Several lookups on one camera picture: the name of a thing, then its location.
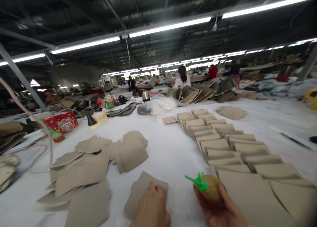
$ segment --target green nozzle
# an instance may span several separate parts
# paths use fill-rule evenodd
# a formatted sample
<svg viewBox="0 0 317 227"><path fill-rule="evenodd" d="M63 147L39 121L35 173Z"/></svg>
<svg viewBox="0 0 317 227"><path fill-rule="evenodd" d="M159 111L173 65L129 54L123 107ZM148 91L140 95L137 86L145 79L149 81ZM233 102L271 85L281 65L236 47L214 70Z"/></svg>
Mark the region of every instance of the green nozzle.
<svg viewBox="0 0 317 227"><path fill-rule="evenodd" d="M207 191L207 183L205 182L204 179L202 179L200 177L200 173L198 173L198 177L196 179L193 179L189 176L186 176L185 177L189 180L191 180L193 183L195 183L195 186L197 187L197 189L200 191L200 192L206 192Z"/></svg>

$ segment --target black hair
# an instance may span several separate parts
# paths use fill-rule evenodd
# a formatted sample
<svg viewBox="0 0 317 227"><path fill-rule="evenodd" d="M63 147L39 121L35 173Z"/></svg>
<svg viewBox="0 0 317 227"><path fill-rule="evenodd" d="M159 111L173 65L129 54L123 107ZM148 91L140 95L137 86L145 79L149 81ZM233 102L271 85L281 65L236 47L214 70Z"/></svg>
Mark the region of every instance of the black hair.
<svg viewBox="0 0 317 227"><path fill-rule="evenodd" d="M178 68L178 73L179 73L179 75L181 76L181 80L182 80L183 82L186 82L186 81L187 81L187 75L186 75L186 68L185 68L185 66L183 66L183 65L179 66L179 68Z"/></svg>

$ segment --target plastic bag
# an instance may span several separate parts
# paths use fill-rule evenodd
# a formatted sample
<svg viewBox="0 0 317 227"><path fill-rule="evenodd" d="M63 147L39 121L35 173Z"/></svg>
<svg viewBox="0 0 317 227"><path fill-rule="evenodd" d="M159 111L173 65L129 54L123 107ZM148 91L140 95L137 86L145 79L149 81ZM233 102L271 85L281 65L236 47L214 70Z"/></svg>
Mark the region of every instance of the plastic bag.
<svg viewBox="0 0 317 227"><path fill-rule="evenodd" d="M166 97L163 94L158 94L149 102L139 105L137 112L140 115L159 115L183 105L174 97Z"/></svg>

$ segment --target wall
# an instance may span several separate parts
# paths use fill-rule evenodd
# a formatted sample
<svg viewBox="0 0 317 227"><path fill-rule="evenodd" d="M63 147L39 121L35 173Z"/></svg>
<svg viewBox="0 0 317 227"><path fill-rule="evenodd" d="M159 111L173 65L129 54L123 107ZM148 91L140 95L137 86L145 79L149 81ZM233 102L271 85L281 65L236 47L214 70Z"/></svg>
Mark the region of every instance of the wall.
<svg viewBox="0 0 317 227"><path fill-rule="evenodd" d="M48 67L47 71L52 84L62 84L63 87L67 87L67 91L80 82L87 82L93 87L98 87L99 76L106 73L106 71L98 69L97 66L81 64Z"/></svg>

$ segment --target metal pole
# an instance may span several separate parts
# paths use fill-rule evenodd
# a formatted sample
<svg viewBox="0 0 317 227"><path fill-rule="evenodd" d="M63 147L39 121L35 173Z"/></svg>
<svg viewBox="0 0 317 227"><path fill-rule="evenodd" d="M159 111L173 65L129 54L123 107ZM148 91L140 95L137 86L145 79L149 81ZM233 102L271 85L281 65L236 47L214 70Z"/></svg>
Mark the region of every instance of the metal pole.
<svg viewBox="0 0 317 227"><path fill-rule="evenodd" d="M315 48L313 51L310 53L303 69L298 75L298 78L296 81L304 81L305 78L307 77L307 74L309 73L310 68L315 64L317 60L317 45L315 45Z"/></svg>
<svg viewBox="0 0 317 227"><path fill-rule="evenodd" d="M29 84L28 80L25 78L25 76L22 74L22 72L20 71L20 69L17 67L17 65L12 61L12 58L10 57L10 55L8 54L8 52L6 51L6 49L2 46L2 44L0 43L0 54L2 55L2 57L4 58L4 60L8 63L8 65L10 66L10 68L12 69L12 71L16 74L16 76L20 79L20 81L22 82L23 86L31 93L31 95L33 96L34 100L38 103L38 105L40 106L40 108L43 110L43 112L48 111L47 107L45 106L45 104L42 102L42 100L40 99L40 97L37 95L37 93L35 92L35 90L31 87L31 85Z"/></svg>
<svg viewBox="0 0 317 227"><path fill-rule="evenodd" d="M271 59L272 59L273 53L274 53L274 49L272 49L272 52L271 52L270 58L269 58L269 60L268 60L268 63L270 63L270 62L271 62Z"/></svg>

